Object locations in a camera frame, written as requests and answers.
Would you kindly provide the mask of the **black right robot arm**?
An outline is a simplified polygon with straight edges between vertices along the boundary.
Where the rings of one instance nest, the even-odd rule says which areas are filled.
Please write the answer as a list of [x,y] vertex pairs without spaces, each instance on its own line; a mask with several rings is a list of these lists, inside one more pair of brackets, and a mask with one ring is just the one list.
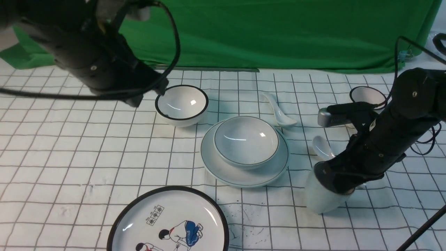
[[352,123],[357,133],[334,159],[315,164],[317,180],[334,193],[346,194],[360,184],[383,178],[422,135],[445,121],[445,80],[444,70],[414,68],[397,77],[392,100],[381,113],[366,102],[321,109],[320,126]]

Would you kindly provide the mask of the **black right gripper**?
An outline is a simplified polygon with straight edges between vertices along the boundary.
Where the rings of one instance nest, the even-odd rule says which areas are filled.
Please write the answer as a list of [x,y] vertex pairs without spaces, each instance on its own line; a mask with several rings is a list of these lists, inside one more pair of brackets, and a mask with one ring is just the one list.
[[370,135],[352,135],[346,149],[328,161],[314,165],[320,183],[328,190],[346,194],[369,181],[377,181],[406,157],[399,143],[373,142]]

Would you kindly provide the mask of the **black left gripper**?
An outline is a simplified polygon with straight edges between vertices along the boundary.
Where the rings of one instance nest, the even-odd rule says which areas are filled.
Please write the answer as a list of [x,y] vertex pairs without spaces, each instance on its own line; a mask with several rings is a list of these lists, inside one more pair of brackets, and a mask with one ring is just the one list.
[[164,95],[169,80],[134,56],[132,52],[90,52],[89,89],[94,95],[114,96],[138,107],[149,91]]

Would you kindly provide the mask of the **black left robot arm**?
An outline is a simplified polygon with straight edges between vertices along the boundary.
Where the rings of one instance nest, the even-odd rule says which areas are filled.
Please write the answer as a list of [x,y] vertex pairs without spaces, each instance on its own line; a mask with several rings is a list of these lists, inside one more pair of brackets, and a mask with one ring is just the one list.
[[143,96],[163,96],[169,81],[138,59],[119,28],[131,10],[163,7],[155,0],[126,0],[111,21],[97,16],[98,0],[2,0],[1,29],[22,30],[92,92],[56,95],[1,88],[1,94],[43,99],[122,101],[139,107]]

